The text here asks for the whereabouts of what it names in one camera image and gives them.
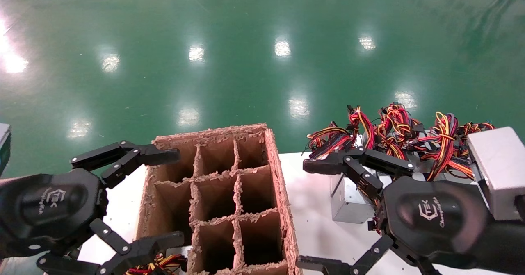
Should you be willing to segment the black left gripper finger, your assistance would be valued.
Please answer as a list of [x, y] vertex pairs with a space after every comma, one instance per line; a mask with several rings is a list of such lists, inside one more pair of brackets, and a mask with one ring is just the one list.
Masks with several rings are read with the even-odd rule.
[[99, 179], [105, 187], [116, 187], [142, 165], [173, 164], [180, 158], [180, 150], [176, 148], [160, 150], [153, 144], [137, 145], [120, 141], [75, 156], [71, 159], [71, 166], [88, 172], [107, 166]]

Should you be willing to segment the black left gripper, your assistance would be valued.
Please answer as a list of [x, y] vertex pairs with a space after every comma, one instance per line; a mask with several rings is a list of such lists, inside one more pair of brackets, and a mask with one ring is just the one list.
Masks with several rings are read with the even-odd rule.
[[[50, 251], [37, 261], [48, 275], [124, 275], [184, 243], [180, 231], [127, 243], [100, 219], [106, 215], [107, 192], [98, 176], [80, 168], [2, 179], [0, 201], [1, 258]], [[116, 251], [107, 262], [58, 256], [81, 246], [93, 234]]]

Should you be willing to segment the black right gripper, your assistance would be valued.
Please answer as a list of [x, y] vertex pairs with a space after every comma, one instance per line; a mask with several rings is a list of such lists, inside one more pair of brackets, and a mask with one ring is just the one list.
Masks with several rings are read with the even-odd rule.
[[382, 197], [391, 249], [405, 262], [474, 264], [474, 246], [492, 219], [474, 185], [401, 177]]

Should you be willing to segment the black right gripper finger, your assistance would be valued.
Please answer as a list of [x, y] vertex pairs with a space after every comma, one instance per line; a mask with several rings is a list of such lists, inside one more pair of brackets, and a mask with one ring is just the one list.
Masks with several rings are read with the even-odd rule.
[[440, 275], [429, 259], [432, 253], [429, 255], [418, 253], [414, 244], [405, 244], [401, 239], [390, 235], [379, 238], [368, 251], [356, 260], [355, 264], [347, 264], [341, 260], [299, 256], [296, 260], [296, 266], [300, 269], [320, 271], [325, 275], [366, 275], [389, 249], [394, 249], [394, 252], [400, 255], [407, 264], [417, 267], [422, 275]]
[[412, 176], [414, 164], [377, 150], [362, 147], [329, 153], [325, 159], [305, 159], [303, 170], [323, 175], [343, 174], [370, 200], [382, 196], [383, 183], [366, 169], [370, 168], [391, 177]]

